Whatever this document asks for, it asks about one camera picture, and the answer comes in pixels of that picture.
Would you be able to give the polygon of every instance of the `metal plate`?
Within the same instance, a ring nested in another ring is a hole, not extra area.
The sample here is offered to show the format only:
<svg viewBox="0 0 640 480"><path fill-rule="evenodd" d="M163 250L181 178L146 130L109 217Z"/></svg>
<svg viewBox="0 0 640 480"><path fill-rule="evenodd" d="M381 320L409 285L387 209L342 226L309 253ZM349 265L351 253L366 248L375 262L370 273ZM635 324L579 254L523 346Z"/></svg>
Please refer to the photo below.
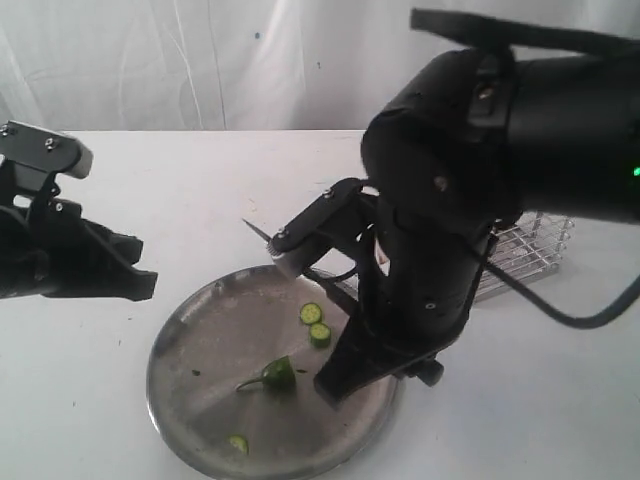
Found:
<svg viewBox="0 0 640 480"><path fill-rule="evenodd" d="M339 410L313 389L330 350L315 350L298 320L316 302L333 339L346 315L305 279L286 280L274 266L217 280L184 302L151 352L147 399L154 425L187 464L214 478L308 478L348 460L379 429L395 397L387 377L347 399ZM297 388L272 395L260 386L235 392L270 361L291 357ZM247 438L249 455L228 442Z"/></svg>

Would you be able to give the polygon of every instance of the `wire basket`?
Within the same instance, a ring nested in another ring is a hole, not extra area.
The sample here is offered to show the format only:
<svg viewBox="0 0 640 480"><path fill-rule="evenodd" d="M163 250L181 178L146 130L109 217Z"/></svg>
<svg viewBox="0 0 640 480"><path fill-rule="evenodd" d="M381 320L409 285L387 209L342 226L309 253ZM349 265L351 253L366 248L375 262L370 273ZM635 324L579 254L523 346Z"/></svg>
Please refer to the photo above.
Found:
<svg viewBox="0 0 640 480"><path fill-rule="evenodd" d="M491 261L522 283L544 278L558 270L573 227L569 217L525 213L515 227L500 233ZM509 287L485 271L475 301L506 290Z"/></svg>

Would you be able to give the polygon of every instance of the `white table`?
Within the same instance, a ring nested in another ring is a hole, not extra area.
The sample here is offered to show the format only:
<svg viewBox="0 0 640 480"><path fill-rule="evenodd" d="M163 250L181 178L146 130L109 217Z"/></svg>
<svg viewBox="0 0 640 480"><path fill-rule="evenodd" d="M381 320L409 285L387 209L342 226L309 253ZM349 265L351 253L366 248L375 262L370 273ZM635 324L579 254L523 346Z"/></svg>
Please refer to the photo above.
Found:
<svg viewBox="0 0 640 480"><path fill-rule="evenodd" d="M163 444L145 404L151 345L203 284L268 263L240 221L274 231L334 181L360 175L359 132L93 132L85 216L145 241L153 300L0 303L0 478L175 480L202 475ZM640 272L640 230L578 221L562 271L536 284L586 314ZM338 259L330 260L337 267ZM566 329L515 293L476 306L441 354L435 389L406 388L379 441L324 478L636 479L640 319Z"/></svg>

